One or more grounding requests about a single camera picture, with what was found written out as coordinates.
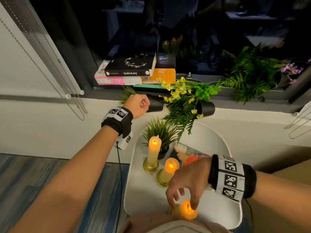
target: orange book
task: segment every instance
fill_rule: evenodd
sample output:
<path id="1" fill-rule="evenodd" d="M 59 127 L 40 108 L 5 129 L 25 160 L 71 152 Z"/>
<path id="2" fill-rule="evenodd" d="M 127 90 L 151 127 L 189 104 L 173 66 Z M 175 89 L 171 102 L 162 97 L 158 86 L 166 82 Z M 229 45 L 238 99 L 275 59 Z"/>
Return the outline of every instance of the orange book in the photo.
<path id="1" fill-rule="evenodd" d="M 148 81 L 143 80 L 142 84 L 161 84 L 157 79 L 161 78 L 166 83 L 175 83 L 175 69 L 154 69 L 152 77 Z"/>

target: window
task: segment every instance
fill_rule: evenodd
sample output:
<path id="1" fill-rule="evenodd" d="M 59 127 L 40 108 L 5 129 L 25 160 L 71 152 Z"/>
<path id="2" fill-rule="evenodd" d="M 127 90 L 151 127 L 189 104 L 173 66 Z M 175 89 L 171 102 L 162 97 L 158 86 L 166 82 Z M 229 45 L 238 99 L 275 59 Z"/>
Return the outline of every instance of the window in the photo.
<path id="1" fill-rule="evenodd" d="M 96 93 L 122 89 L 99 86 L 94 79 L 101 62 L 116 52 L 174 54 L 177 78 L 191 72 L 211 82 L 223 79 L 233 66 L 224 51 L 237 56 L 259 43 L 259 57 L 294 64 L 278 74 L 267 102 L 288 106 L 310 88 L 310 0 L 29 1 L 79 85 Z M 215 98 L 234 96 L 234 89 L 224 88 Z"/>

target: metal chain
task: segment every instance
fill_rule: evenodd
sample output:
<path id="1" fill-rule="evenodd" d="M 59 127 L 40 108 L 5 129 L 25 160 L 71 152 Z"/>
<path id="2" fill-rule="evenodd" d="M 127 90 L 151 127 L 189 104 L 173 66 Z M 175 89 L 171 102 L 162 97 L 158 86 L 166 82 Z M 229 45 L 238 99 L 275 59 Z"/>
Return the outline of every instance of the metal chain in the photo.
<path id="1" fill-rule="evenodd" d="M 70 91 L 71 91 L 73 97 L 76 98 L 75 95 L 78 96 L 78 98 L 80 99 L 81 104 L 79 103 L 79 100 L 78 100 L 77 98 L 76 98 L 76 99 L 77 99 L 79 105 L 81 106 L 83 112 L 87 114 L 87 110 L 85 109 L 84 104 L 83 104 L 83 102 L 82 102 L 82 100 L 81 100 L 81 98 L 80 98 L 80 96 L 79 96 L 79 94 L 78 94 L 78 92 L 77 92 L 75 86 L 73 85 L 73 83 L 72 83 L 72 81 L 71 81 L 71 79 L 70 79 L 70 77 L 69 77 L 67 71 L 65 70 L 65 68 L 64 68 L 64 66 L 62 65 L 60 59 L 58 58 L 57 54 L 55 53 L 55 51 L 54 51 L 53 47 L 51 46 L 49 40 L 47 39 L 46 35 L 45 35 L 44 32 L 42 31 L 42 29 L 41 29 L 39 23 L 37 22 L 36 18 L 34 17 L 34 15 L 33 15 L 32 11 L 30 10 L 29 6 L 26 5 L 27 8 L 28 8 L 28 11 L 29 11 L 30 14 L 32 15 L 34 21 L 36 22 L 36 24 L 37 24 L 37 26 L 39 27 L 39 29 L 40 29 L 42 35 L 44 36 L 45 41 L 48 43 L 49 47 L 51 48 L 51 50 L 52 50 L 54 56 L 56 57 L 56 59 L 57 59 L 57 61 L 59 62 L 60 66 L 62 67 L 63 71 L 65 72 L 67 78 L 69 79 L 69 81 L 70 81 L 70 83 L 71 83 L 71 85 L 72 85 L 72 87 L 73 87 L 73 89 L 75 90 L 76 93 L 73 93 L 73 91 L 71 90 L 70 86 L 67 84 L 67 82 L 66 82 L 66 80 L 64 79 L 63 75 L 60 73 L 60 71 L 58 70 L 58 68 L 57 68 L 56 65 L 54 64 L 53 60 L 51 59 L 51 57 L 49 56 L 49 54 L 48 54 L 47 51 L 45 50 L 44 46 L 41 44 L 40 40 L 37 38 L 36 34 L 35 34 L 34 31 L 32 30 L 32 28 L 30 27 L 29 23 L 28 23 L 28 22 L 26 21 L 26 19 L 24 18 L 24 15 L 23 15 L 22 12 L 20 11 L 20 9 L 18 8 L 18 6 L 17 6 L 16 3 L 14 2 L 14 0 L 11 0 L 11 2 L 13 2 L 13 4 L 14 4 L 15 7 L 16 7 L 16 9 L 17 9 L 18 12 L 21 14 L 23 20 L 24 20 L 25 23 L 28 25 L 29 29 L 31 30 L 31 32 L 33 33 L 33 35 L 35 36 L 35 38 L 37 39 L 37 41 L 39 42 L 39 44 L 41 45 L 41 47 L 43 48 L 43 50 L 45 51 L 45 53 L 47 54 L 47 56 L 49 57 L 49 59 L 51 60 L 51 62 L 53 63 L 54 67 L 56 68 L 56 70 L 58 71 L 58 73 L 60 74 L 60 76 L 63 78 L 63 80 L 65 81 L 65 83 L 66 83 L 66 85 L 68 86 L 68 88 L 70 89 Z"/>
<path id="2" fill-rule="evenodd" d="M 33 60 L 33 58 L 29 55 L 29 53 L 25 50 L 25 48 L 21 45 L 21 43 L 17 40 L 17 38 L 14 36 L 14 34 L 11 32 L 11 30 L 7 27 L 7 25 L 3 22 L 3 20 L 0 18 L 0 22 L 3 24 L 3 26 L 8 30 L 8 32 L 11 34 L 11 36 L 15 39 L 15 41 L 20 45 L 20 47 L 23 49 L 23 51 L 28 55 L 28 57 L 31 59 L 33 64 L 38 68 L 38 70 L 43 74 L 43 76 L 46 78 L 46 80 L 51 84 L 51 86 L 55 89 L 55 91 L 59 94 L 59 96 L 64 100 L 64 102 L 69 106 L 69 108 L 74 112 L 74 114 L 80 119 L 84 120 L 84 114 L 83 119 L 77 115 L 77 113 L 73 110 L 73 108 L 68 104 L 68 102 L 64 99 L 64 97 L 59 93 L 59 91 L 56 89 L 56 87 L 52 84 L 52 82 L 49 80 L 49 78 L 43 73 L 43 71 L 40 69 L 40 67 L 36 64 L 36 62 Z"/>
<path id="3" fill-rule="evenodd" d="M 65 74 L 67 75 L 67 77 L 68 77 L 69 81 L 71 82 L 71 84 L 72 84 L 74 90 L 76 91 L 76 94 L 78 95 L 79 100 L 76 98 L 74 92 L 72 91 L 72 89 L 71 89 L 70 86 L 68 85 L 67 81 L 64 79 L 63 75 L 62 75 L 62 74 L 60 73 L 60 71 L 58 70 L 57 66 L 55 65 L 55 63 L 53 62 L 53 60 L 51 59 L 51 57 L 49 56 L 49 54 L 47 53 L 47 51 L 45 50 L 44 46 L 41 44 L 41 42 L 40 42 L 40 40 L 38 39 L 37 35 L 34 33 L 34 31 L 32 30 L 32 28 L 30 27 L 29 23 L 28 23 L 28 22 L 26 21 L 26 19 L 24 18 L 23 14 L 21 13 L 21 11 L 19 10 L 19 8 L 17 7 L 16 3 L 15 3 L 13 0 L 11 0 L 11 2 L 13 2 L 13 4 L 15 5 L 16 9 L 20 12 L 20 14 L 21 14 L 23 20 L 27 23 L 29 29 L 31 30 L 31 32 L 33 33 L 33 35 L 35 36 L 35 38 L 37 39 L 38 43 L 40 44 L 40 46 L 42 47 L 42 49 L 45 51 L 46 55 L 48 56 L 48 58 L 50 59 L 50 61 L 52 62 L 52 64 L 54 65 L 54 67 L 56 68 L 56 70 L 58 71 L 58 73 L 60 74 L 60 76 L 62 77 L 62 79 L 64 80 L 64 82 L 65 82 L 65 84 L 67 85 L 67 87 L 69 88 L 70 92 L 69 92 L 69 90 L 67 89 L 67 87 L 64 85 L 64 83 L 62 82 L 62 80 L 59 78 L 59 76 L 57 75 L 57 73 L 54 71 L 53 67 L 50 65 L 50 63 L 48 62 L 48 60 L 45 58 L 45 56 L 43 55 L 43 53 L 41 52 L 41 50 L 38 48 L 38 46 L 37 46 L 37 44 L 34 42 L 33 38 L 29 35 L 28 31 L 25 29 L 25 27 L 23 26 L 23 24 L 20 22 L 20 20 L 18 19 L 18 17 L 15 15 L 15 13 L 13 12 L 13 10 L 12 10 L 11 7 L 9 6 L 9 4 L 6 2 L 6 0 L 3 0 L 3 1 L 4 1 L 5 4 L 7 5 L 7 7 L 10 9 L 10 11 L 11 11 L 12 14 L 14 15 L 14 17 L 16 18 L 16 20 L 18 21 L 18 23 L 19 23 L 19 24 L 21 25 L 21 27 L 23 28 L 23 30 L 26 32 L 26 34 L 28 35 L 28 37 L 30 38 L 30 40 L 33 42 L 33 44 L 35 45 L 35 47 L 37 48 L 37 50 L 40 52 L 41 56 L 45 59 L 45 61 L 47 62 L 47 64 L 50 66 L 50 68 L 52 69 L 53 73 L 54 73 L 54 74 L 56 75 L 56 77 L 59 79 L 59 81 L 61 82 L 61 84 L 63 85 L 63 87 L 64 87 L 65 90 L 67 91 L 67 93 L 70 93 L 70 92 L 71 92 L 71 94 L 73 95 L 73 98 L 72 98 L 72 99 L 73 99 L 73 101 L 75 102 L 75 104 L 76 104 L 76 106 L 78 107 L 78 109 L 80 110 L 80 112 L 82 113 L 83 119 L 81 119 L 79 116 L 78 116 L 78 117 L 79 117 L 81 120 L 84 120 L 84 114 L 83 114 L 83 112 L 84 112 L 84 113 L 87 113 L 87 110 L 85 109 L 84 104 L 83 104 L 83 102 L 82 102 L 82 100 L 81 100 L 81 98 L 80 98 L 80 96 L 79 96 L 79 94 L 78 94 L 78 92 L 77 92 L 75 86 L 73 85 L 73 83 L 72 83 L 72 81 L 71 81 L 69 75 L 68 75 L 67 72 L 65 71 L 63 65 L 61 64 L 61 62 L 60 62 L 59 58 L 57 57 L 55 51 L 53 50 L 52 46 L 51 46 L 50 43 L 48 42 L 46 36 L 45 36 L 45 39 L 47 40 L 49 46 L 51 47 L 52 51 L 54 52 L 54 55 L 56 56 L 58 62 L 61 64 L 61 66 L 62 66 L 62 68 L 63 68 Z"/>
<path id="4" fill-rule="evenodd" d="M 302 115 L 305 111 L 307 111 L 310 107 L 311 107 L 311 105 L 309 105 L 304 111 L 302 111 L 301 115 Z M 305 118 L 306 116 L 308 116 L 309 114 L 311 114 L 311 111 L 310 111 L 309 113 L 307 113 L 305 116 L 303 116 L 302 118 L 300 118 L 299 116 L 297 116 L 297 117 L 295 118 L 295 120 L 294 120 L 290 125 L 287 125 L 284 129 L 290 129 L 291 127 L 293 127 L 294 125 L 296 125 L 298 122 L 300 122 L 302 119 L 304 119 L 304 118 Z M 296 136 L 296 137 L 290 137 L 290 135 L 291 135 L 294 131 L 296 131 L 298 128 L 302 127 L 303 125 L 305 125 L 305 124 L 306 124 L 307 122 L 309 122 L 310 120 L 311 120 L 311 119 L 308 119 L 308 120 L 305 121 L 303 124 L 299 125 L 297 128 L 295 128 L 294 130 L 292 130 L 292 131 L 288 134 L 288 137 L 289 137 L 290 139 L 296 139 L 296 138 L 298 138 L 298 137 L 300 137 L 300 136 L 302 136 L 302 135 L 304 135 L 304 134 L 310 132 L 311 129 L 308 130 L 308 131 L 306 131 L 306 132 L 304 132 L 304 133 L 301 133 L 300 135 L 298 135 L 298 136 Z"/>

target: bracelet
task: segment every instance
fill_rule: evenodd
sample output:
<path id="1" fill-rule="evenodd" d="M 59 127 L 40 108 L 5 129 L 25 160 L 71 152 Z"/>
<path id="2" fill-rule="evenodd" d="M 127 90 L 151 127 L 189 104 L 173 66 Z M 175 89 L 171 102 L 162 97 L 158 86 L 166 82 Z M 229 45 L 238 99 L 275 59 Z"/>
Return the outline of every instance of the bracelet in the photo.
<path id="1" fill-rule="evenodd" d="M 250 165 L 236 162 L 229 156 L 213 155 L 208 183 L 217 194 L 241 202 L 253 196 L 256 182 L 256 172 Z"/>
<path id="2" fill-rule="evenodd" d="M 114 107 L 105 115 L 101 127 L 110 126 L 112 129 L 127 137 L 131 132 L 133 114 L 129 109 L 124 107 Z"/>

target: led candle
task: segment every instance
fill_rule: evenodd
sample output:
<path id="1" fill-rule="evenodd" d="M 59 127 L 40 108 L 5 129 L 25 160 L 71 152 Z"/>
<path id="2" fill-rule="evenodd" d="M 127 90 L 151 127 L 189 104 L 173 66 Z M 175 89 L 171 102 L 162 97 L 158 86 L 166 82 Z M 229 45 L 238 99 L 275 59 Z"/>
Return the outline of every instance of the led candle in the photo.
<path id="1" fill-rule="evenodd" d="M 181 205 L 176 205 L 170 214 L 179 214 L 184 220 L 193 220 L 197 217 L 197 210 L 190 206 L 190 200 L 185 200 Z"/>
<path id="2" fill-rule="evenodd" d="M 175 171 L 179 168 L 179 162 L 175 158 L 168 158 L 165 162 L 164 169 L 161 172 L 163 182 L 169 182 Z"/>
<path id="3" fill-rule="evenodd" d="M 149 165 L 155 165 L 158 160 L 162 141 L 159 135 L 153 136 L 149 140 L 147 161 Z"/>

